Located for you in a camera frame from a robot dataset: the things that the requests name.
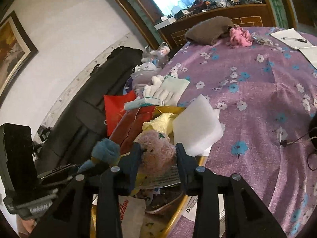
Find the black bag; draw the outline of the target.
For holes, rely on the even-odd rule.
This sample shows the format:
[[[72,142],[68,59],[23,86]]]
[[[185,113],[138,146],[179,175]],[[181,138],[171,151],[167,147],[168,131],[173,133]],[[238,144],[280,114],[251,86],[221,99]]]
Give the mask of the black bag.
[[[121,46],[94,67],[42,144],[35,161],[38,174],[90,158],[97,141],[107,137],[104,96],[122,94],[133,68],[141,64],[141,55],[141,49]]]

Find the red paper bag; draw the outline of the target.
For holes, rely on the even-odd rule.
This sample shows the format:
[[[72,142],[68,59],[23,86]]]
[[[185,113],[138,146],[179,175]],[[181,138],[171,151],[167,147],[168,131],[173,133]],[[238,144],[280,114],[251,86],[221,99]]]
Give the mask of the red paper bag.
[[[104,95],[107,136],[111,136],[119,121],[125,114],[124,104],[136,99],[134,91],[121,96]]]

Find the white pouch red text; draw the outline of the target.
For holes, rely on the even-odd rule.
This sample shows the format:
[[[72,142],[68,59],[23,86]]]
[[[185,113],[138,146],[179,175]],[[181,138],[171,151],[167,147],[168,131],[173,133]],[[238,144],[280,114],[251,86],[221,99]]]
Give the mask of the white pouch red text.
[[[139,238],[146,202],[130,196],[119,196],[119,215],[123,238]]]

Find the clear plastic bag toy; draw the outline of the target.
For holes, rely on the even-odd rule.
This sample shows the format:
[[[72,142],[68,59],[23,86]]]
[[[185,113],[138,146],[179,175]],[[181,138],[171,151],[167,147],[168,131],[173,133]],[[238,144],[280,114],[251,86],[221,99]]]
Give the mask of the clear plastic bag toy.
[[[151,62],[156,67],[163,68],[169,61],[169,53],[170,48],[166,42],[160,44],[157,50],[153,50],[150,46],[146,46],[142,53],[141,62]]]

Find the pink fuzzy plush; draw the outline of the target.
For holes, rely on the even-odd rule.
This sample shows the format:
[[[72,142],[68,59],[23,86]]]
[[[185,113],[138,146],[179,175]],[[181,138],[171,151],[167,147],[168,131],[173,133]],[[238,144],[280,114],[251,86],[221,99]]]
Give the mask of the pink fuzzy plush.
[[[149,177],[159,177],[176,164],[176,147],[165,133],[146,130],[135,142],[140,145],[141,165],[139,171]]]

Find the white medicine packet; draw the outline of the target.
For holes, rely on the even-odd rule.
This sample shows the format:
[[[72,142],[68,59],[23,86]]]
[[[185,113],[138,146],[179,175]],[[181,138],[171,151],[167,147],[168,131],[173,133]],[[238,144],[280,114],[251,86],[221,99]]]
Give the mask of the white medicine packet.
[[[133,110],[135,108],[140,108],[140,107],[146,107],[146,106],[160,106],[161,101],[158,98],[141,98],[141,99],[136,99],[134,101],[126,102],[124,104],[124,110]]]

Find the white gloves pile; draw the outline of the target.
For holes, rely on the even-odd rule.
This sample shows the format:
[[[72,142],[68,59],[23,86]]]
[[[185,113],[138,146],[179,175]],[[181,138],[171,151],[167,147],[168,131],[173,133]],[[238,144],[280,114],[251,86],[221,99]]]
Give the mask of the white gloves pile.
[[[152,85],[145,85],[142,96],[158,99],[162,106],[176,106],[182,94],[189,86],[186,79],[173,76],[152,76]]]

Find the large white pouch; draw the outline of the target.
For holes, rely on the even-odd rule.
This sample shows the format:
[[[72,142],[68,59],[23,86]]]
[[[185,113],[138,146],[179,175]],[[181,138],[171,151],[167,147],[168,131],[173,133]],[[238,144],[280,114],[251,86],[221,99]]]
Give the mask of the large white pouch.
[[[208,217],[217,215],[221,223],[225,223],[225,205],[223,194],[218,194],[218,199],[211,199],[210,202],[201,203],[203,209],[200,210],[206,213]],[[186,204],[182,216],[188,220],[195,222],[198,210],[198,196],[191,196]]]

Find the clear box of figurines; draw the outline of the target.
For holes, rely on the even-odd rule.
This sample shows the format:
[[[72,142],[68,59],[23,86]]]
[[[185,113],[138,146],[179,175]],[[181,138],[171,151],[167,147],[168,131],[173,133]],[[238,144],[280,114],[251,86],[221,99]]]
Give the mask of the clear box of figurines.
[[[135,198],[143,199],[146,202],[146,213],[162,214],[175,202],[183,198],[183,191],[179,184],[154,189],[141,189],[135,195]]]

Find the white foam pad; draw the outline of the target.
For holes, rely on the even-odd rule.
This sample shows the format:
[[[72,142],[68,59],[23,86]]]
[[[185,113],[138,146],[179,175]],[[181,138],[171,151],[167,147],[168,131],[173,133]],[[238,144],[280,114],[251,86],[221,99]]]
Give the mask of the white foam pad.
[[[181,143],[188,156],[209,156],[212,146],[223,136],[219,113],[200,94],[173,121],[174,143]]]

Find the framed wall picture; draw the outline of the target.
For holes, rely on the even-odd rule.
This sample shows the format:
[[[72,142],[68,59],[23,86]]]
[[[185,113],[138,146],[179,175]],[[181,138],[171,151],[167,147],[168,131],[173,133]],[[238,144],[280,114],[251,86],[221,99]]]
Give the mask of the framed wall picture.
[[[1,103],[38,49],[12,11],[1,22]]]

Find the black pen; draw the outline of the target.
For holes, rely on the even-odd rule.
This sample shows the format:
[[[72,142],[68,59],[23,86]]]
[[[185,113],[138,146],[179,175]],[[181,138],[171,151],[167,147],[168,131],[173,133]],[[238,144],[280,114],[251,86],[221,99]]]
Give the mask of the black pen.
[[[283,40],[292,40],[292,41],[297,41],[297,42],[303,42],[303,43],[308,43],[306,39],[301,39],[301,38],[291,38],[291,37],[283,37]]]

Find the white paper sheets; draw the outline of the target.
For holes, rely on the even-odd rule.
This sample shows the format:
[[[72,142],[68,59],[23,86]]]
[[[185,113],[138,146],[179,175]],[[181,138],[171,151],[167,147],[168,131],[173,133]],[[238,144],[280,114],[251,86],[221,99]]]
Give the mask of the white paper sheets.
[[[288,30],[282,30],[270,34],[274,38],[288,45],[294,51],[299,51],[307,60],[316,68],[316,45],[311,44],[306,38],[300,35],[294,28]],[[306,39],[308,43],[297,42],[292,40],[283,40],[283,37],[301,38]]]

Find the purple floral tablecloth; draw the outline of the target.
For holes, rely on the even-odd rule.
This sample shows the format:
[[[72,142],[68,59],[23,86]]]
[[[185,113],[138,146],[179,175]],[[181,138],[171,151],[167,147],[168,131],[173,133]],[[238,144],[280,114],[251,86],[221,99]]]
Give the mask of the purple floral tablecloth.
[[[272,47],[187,43],[163,68],[190,82],[179,100],[200,94],[220,110],[223,137],[206,167],[240,174],[288,237],[316,237],[316,68],[279,40]]]

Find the pink fluffy cloth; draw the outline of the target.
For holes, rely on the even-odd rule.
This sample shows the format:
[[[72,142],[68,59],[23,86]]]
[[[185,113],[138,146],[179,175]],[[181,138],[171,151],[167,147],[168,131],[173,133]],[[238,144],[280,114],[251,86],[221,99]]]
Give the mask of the pink fluffy cloth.
[[[253,44],[252,36],[248,30],[244,30],[239,25],[231,27],[229,30],[230,45],[233,48],[250,47]]]

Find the wooden cabinet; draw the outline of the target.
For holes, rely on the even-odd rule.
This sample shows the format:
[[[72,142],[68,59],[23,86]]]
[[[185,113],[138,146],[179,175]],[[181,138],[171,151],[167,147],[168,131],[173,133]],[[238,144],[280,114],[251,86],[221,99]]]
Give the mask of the wooden cabinet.
[[[184,35],[187,30],[197,23],[216,16],[228,17],[232,20],[234,25],[240,25],[241,27],[273,27],[276,25],[272,10],[268,5],[246,4],[218,8],[186,16],[164,26],[159,29],[158,32],[164,42],[168,43],[170,48],[182,47],[186,43]]]

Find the yellow plush towel toy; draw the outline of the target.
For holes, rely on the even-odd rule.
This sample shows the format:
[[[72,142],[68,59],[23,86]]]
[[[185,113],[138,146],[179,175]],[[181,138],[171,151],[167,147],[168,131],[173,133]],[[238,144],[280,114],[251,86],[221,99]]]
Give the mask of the yellow plush towel toy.
[[[142,125],[143,131],[155,130],[160,133],[170,135],[173,132],[173,121],[178,117],[174,113],[163,113],[154,120],[144,122]]]

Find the red foil snack pouch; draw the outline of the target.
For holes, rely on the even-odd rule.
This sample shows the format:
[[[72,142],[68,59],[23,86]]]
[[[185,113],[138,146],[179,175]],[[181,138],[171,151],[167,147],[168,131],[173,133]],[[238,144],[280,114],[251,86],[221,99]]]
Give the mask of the red foil snack pouch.
[[[146,106],[126,111],[109,138],[120,146],[120,155],[130,152],[143,123],[152,120],[154,110],[155,106]]]

